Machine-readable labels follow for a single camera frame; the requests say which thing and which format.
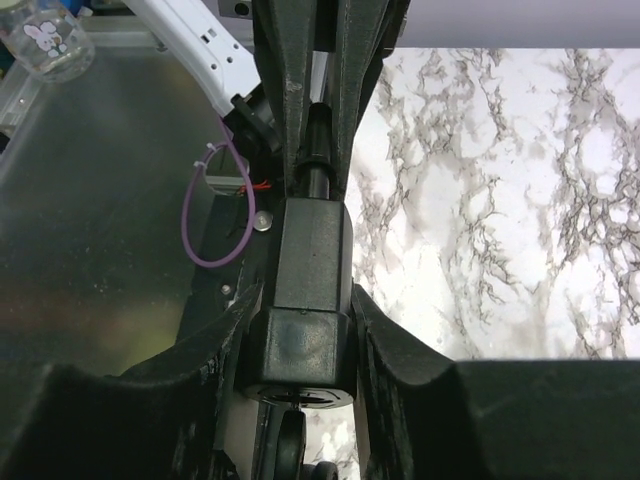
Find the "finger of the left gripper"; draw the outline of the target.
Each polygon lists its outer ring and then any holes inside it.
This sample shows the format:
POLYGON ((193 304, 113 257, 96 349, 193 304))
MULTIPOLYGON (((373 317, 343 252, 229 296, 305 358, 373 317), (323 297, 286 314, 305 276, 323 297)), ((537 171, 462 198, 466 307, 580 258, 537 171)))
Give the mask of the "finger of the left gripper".
POLYGON ((331 198, 346 194, 356 130, 389 56, 401 35, 408 1, 340 1, 332 72, 331 198))
POLYGON ((254 61, 282 145, 285 191, 296 191, 315 40, 315 1, 254 1, 254 61))

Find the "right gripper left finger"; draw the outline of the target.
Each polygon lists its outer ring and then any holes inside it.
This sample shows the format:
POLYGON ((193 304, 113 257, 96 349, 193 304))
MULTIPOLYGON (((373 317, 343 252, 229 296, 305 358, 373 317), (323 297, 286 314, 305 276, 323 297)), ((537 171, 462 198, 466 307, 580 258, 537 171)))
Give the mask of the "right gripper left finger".
POLYGON ((4 479, 236 479, 223 447, 243 330, 261 288, 120 376, 1 365, 4 479))

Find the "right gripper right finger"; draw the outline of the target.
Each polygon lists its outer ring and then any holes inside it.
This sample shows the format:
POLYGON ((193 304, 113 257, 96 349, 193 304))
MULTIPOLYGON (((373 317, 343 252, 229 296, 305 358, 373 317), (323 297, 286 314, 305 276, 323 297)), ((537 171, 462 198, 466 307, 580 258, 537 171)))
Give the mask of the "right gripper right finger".
POLYGON ((366 479, 635 479, 635 360, 454 361, 361 287, 355 425, 366 479))

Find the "black-headed keys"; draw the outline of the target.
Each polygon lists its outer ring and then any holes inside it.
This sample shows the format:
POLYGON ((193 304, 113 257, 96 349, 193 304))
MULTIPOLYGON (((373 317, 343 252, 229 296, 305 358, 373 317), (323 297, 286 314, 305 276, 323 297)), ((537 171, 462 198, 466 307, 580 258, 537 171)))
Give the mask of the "black-headed keys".
POLYGON ((297 406, 261 403, 258 411, 252 479, 338 479, 333 462, 304 462, 306 415, 297 406))

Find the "black padlock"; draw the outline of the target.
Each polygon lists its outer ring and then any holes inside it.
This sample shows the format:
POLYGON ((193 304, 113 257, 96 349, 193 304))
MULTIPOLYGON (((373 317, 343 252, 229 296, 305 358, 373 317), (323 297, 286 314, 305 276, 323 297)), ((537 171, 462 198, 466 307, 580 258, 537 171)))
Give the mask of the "black padlock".
POLYGON ((349 404, 357 392, 350 318, 353 229, 331 199, 331 109, 314 103, 297 165, 301 190, 280 202, 259 313, 243 340, 240 388, 304 408, 349 404))

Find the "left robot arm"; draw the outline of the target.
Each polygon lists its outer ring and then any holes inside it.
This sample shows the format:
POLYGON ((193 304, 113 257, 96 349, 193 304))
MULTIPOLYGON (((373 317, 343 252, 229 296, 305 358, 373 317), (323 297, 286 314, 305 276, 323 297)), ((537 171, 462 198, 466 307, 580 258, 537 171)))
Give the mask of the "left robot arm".
POLYGON ((288 196, 341 201, 354 138, 405 1, 250 1, 246 48, 201 1, 132 1, 222 117, 239 153, 288 196))

